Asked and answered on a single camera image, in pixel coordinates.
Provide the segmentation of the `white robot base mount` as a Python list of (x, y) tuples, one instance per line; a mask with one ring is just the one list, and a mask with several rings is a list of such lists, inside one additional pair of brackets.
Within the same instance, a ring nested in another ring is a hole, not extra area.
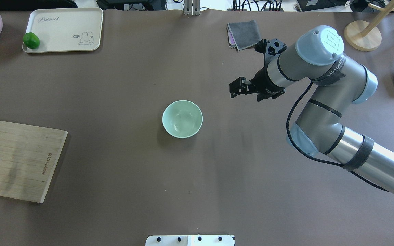
[(152, 235), (146, 246), (235, 246), (234, 235)]

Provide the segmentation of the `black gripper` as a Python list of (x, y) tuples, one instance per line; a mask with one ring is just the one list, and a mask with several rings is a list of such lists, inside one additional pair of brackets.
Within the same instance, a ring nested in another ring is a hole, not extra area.
[(285, 88), (277, 86), (269, 76), (269, 65), (277, 60), (280, 54), (287, 49), (279, 39), (261, 39), (254, 46), (256, 52), (264, 55), (264, 67), (260, 69), (250, 81), (245, 77), (239, 77), (229, 84), (230, 98), (238, 95), (248, 95), (252, 92), (249, 86), (252, 85), (253, 93), (257, 94), (257, 102), (264, 99), (276, 99), (286, 92)]

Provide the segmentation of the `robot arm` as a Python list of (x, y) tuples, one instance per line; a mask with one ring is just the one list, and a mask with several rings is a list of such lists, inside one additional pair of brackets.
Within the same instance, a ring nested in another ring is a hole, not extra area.
[(377, 89), (377, 77), (344, 54), (343, 39), (330, 26), (316, 26), (287, 47), (278, 39), (258, 42), (264, 67), (253, 79), (239, 77), (230, 83), (231, 98), (257, 94), (257, 101), (275, 99), (286, 88), (308, 78), (306, 92), (316, 90), (294, 124), (286, 120), (288, 142), (303, 156), (338, 166), (375, 188), (394, 194), (394, 153), (366, 135), (340, 123), (350, 104), (365, 102)]

